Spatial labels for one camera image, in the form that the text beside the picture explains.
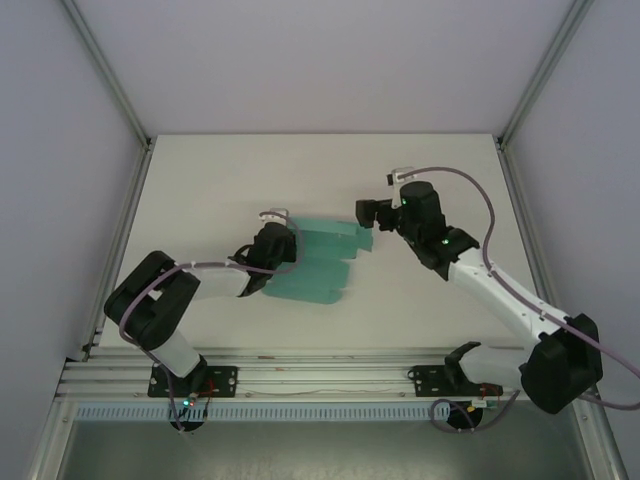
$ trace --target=gray wall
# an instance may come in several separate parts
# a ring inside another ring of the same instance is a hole
[[[595,2],[513,144],[562,304],[640,364],[640,2]],[[602,393],[638,401],[640,382],[605,362]],[[609,411],[631,478],[640,414]]]
[[[0,5],[0,465],[30,464],[139,146],[57,2]]]
[[[571,0],[78,3],[150,134],[497,134]]]

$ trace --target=green translucent object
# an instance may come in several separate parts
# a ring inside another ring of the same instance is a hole
[[[271,297],[330,305],[342,298],[350,264],[359,249],[371,251],[371,230],[357,223],[314,218],[293,218],[302,232],[304,256],[287,275],[275,275],[262,289]],[[285,269],[289,264],[280,266]]]

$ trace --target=black mounting plate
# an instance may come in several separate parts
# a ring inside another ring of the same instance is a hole
[[[416,390],[416,397],[479,397],[483,393],[493,396],[497,391],[500,395],[504,392],[499,385],[485,383],[489,389],[483,392],[482,385],[471,383],[468,380],[455,388],[444,373],[444,365],[416,365],[408,373]]]
[[[238,367],[216,367],[207,366],[206,376],[201,397],[207,397],[206,392],[209,390],[209,380],[213,382],[213,397],[216,398],[233,398],[236,396],[236,386],[238,385]],[[171,377],[173,390],[176,397],[186,397],[192,393],[188,382],[173,376]],[[167,384],[167,376],[160,367],[151,369],[151,379],[149,380],[149,390],[147,395],[151,398],[168,398],[169,386]]]

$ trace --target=white table surface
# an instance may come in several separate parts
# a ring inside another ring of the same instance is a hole
[[[497,214],[490,254],[533,289],[490,135],[160,136],[118,282],[156,249],[178,262],[224,259],[251,241],[258,212],[271,207],[355,221],[356,200],[391,196],[391,169],[435,165],[460,168],[485,187]],[[481,241],[489,218],[473,186],[446,173],[425,178],[448,222]],[[334,305],[260,293],[203,299],[192,302],[180,330],[195,347],[264,352],[518,345],[483,306],[422,267],[395,233],[376,230],[373,252],[350,262],[348,288]],[[100,346],[123,345],[107,321]]]

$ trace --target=white platform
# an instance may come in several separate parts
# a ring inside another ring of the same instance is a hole
[[[389,198],[385,175],[409,165],[473,175],[496,208],[492,257],[533,289],[490,135],[160,136],[119,281],[156,249],[178,262],[224,259],[251,241],[261,228],[258,212],[271,207],[355,221],[356,200]],[[448,222],[481,240],[488,214],[473,186],[451,174],[425,178],[439,192]],[[377,230],[374,251],[352,261],[337,304],[259,293],[199,300],[180,330],[196,347],[264,352],[456,347],[469,340],[517,345],[482,306],[422,267],[398,235]],[[123,345],[107,321],[100,346]]]

